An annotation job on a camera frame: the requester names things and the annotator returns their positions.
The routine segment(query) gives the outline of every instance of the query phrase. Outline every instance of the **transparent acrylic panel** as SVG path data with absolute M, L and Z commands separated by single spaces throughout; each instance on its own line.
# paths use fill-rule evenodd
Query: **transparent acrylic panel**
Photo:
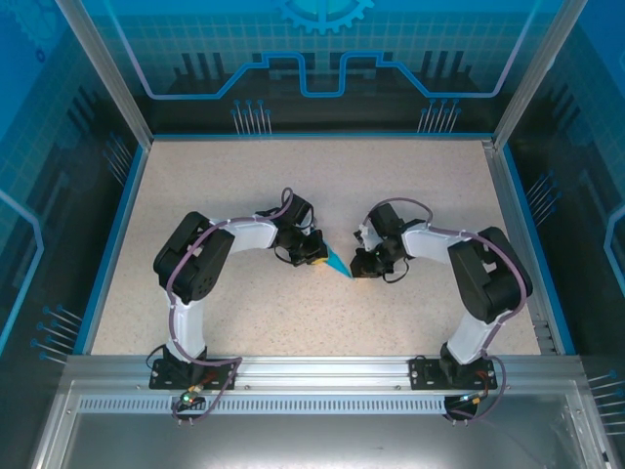
M 0 64 L 0 453 L 26 467 L 137 142 L 53 1 L 0 4 Z
M 510 141 L 604 424 L 625 451 L 625 4 L 590 1 Z M 609 376 L 612 370 L 617 376 Z
M 85 5 L 156 133 L 449 133 L 494 129 L 561 0 Z

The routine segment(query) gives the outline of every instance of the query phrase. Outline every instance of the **ventilation slot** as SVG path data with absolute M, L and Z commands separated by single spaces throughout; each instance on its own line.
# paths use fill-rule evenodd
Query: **ventilation slot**
M 91 396 L 82 398 L 82 413 L 168 414 L 173 396 Z M 188 414 L 201 413 L 212 403 Z M 223 396 L 214 412 L 220 414 L 441 414 L 443 397 L 423 396 Z

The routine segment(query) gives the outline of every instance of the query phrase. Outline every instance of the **gear graphic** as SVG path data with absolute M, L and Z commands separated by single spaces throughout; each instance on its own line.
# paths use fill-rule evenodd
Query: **gear graphic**
M 0 11 L 12 12 L 22 32 L 39 48 L 57 33 L 54 0 L 3 0 Z
M 303 26 L 306 33 L 329 29 L 338 33 L 341 27 L 352 27 L 354 20 L 364 18 L 364 10 L 373 7 L 373 0 L 277 0 L 283 20 L 293 27 Z

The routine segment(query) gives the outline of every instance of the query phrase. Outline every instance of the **blue border trim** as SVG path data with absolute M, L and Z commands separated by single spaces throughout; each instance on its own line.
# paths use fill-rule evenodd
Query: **blue border trim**
M 616 228 L 616 223 L 623 217 L 625 217 L 625 204 L 614 210 L 607 219 L 607 228 L 605 228 L 604 252 L 607 256 L 607 261 L 612 267 L 612 271 L 614 272 L 616 281 L 618 281 L 618 286 L 620 286 L 621 288 L 621 293 L 623 294 L 623 296 L 625 296 L 625 276 L 623 276 L 623 271 L 618 265 L 618 261 L 616 260 L 616 256 L 614 255 L 614 251 L 612 250 L 614 229 Z
M 296 139 L 371 139 L 371 138 L 421 138 L 425 140 L 491 140 L 492 134 L 489 132 L 458 132 L 458 133 L 431 133 L 420 132 L 319 132 L 319 133 L 297 133 L 297 134 L 154 134 L 154 139 L 158 140 L 296 140 Z
M 16 301 L 13 303 L 13 307 L 11 307 L 11 312 L 7 317 L 7 321 L 2 327 L 2 333 L 0 334 L 0 356 L 2 356 L 4 348 L 7 345 L 7 341 L 9 340 L 9 336 L 11 335 L 11 331 L 13 330 L 13 326 L 15 325 L 16 319 L 18 318 L 18 314 L 20 313 L 23 300 L 26 297 L 26 293 L 28 292 L 30 284 L 32 283 L 32 278 L 35 276 L 37 267 L 39 267 L 39 262 L 41 261 L 41 257 L 43 256 L 44 245 L 43 235 L 41 234 L 41 226 L 39 225 L 39 220 L 37 219 L 37 217 L 25 206 L 19 205 L 10 195 L 8 195 L 4 191 L 0 191 L 0 200 L 7 203 L 22 218 L 24 218 L 26 222 L 30 224 L 35 236 L 35 242 L 37 244 L 37 250 L 35 251 L 35 255 L 32 257 L 32 261 L 30 261 L 30 266 L 28 267 L 26 275 L 23 278 L 23 282 L 21 283 L 20 291 L 18 292 Z
M 117 258 L 119 257 L 119 251 L 121 250 L 121 245 L 126 235 L 130 215 L 135 205 L 137 193 L 139 192 L 139 185 L 144 170 L 146 169 L 147 155 L 148 151 L 145 151 L 141 146 L 139 146 L 135 152 L 135 157 L 133 158 L 133 163 L 128 173 L 127 183 L 124 187 L 124 192 L 121 194 L 119 205 L 117 206 L 117 213 L 115 214 L 115 219 L 110 228 L 110 235 L 108 236 L 108 241 L 104 248 L 100 268 L 96 275 L 96 281 L 94 281 L 89 303 L 87 303 L 85 316 L 82 320 L 80 330 L 78 331 L 76 343 L 74 344 L 73 353 L 76 355 L 85 355 L 91 351 L 93 339 L 98 325 L 100 325 L 100 319 L 102 318 L 104 300 L 110 288 Z
M 560 299 L 558 298 L 558 293 L 556 292 L 556 286 L 554 285 L 554 280 L 551 277 L 551 272 L 549 272 L 549 267 L 547 266 L 547 258 L 545 257 L 543 246 L 540 243 L 538 231 L 536 230 L 534 221 L 531 218 L 531 212 L 529 211 L 529 205 L 527 204 L 527 199 L 525 198 L 525 192 L 523 191 L 521 178 L 519 177 L 519 172 L 517 171 L 517 165 L 512 158 L 512 153 L 510 152 L 508 144 L 504 146 L 503 152 L 504 157 L 506 158 L 506 164 L 508 165 L 508 169 L 510 170 L 510 175 L 512 177 L 513 185 L 515 187 L 515 192 L 517 193 L 517 197 L 519 198 L 519 205 L 521 206 L 521 212 L 523 214 L 523 218 L 525 219 L 527 231 L 529 232 L 529 239 L 531 241 L 534 252 L 536 253 L 538 268 L 540 269 L 540 272 L 543 276 L 545 289 L 547 290 L 547 296 L 549 297 L 549 302 L 551 303 L 551 307 L 554 312 L 554 319 L 556 320 L 556 327 L 558 328 L 558 330 L 555 332 L 557 332 L 560 336 L 564 352 L 567 355 L 575 355 L 575 346 L 573 345 L 573 340 L 570 337 L 568 325 L 566 324 L 566 319 L 564 318 L 563 307 L 560 303 Z

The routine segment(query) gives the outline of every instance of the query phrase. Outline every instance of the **speckled tabletop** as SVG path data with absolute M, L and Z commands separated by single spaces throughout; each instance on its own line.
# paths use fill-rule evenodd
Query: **speckled tabletop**
M 505 228 L 480 142 L 286 140 L 155 142 L 106 299 L 93 354 L 144 355 L 167 340 L 167 303 L 152 262 L 183 217 L 249 215 L 279 204 L 283 187 L 314 205 L 324 238 L 349 264 L 353 232 L 379 200 L 429 204 L 435 224 Z M 400 216 L 422 216 L 398 204 Z M 209 354 L 437 354 L 463 306 L 451 268 L 415 259 L 397 284 L 352 280 L 325 265 L 293 268 L 270 250 L 229 256 L 209 295 Z M 527 311 L 491 352 L 538 354 Z

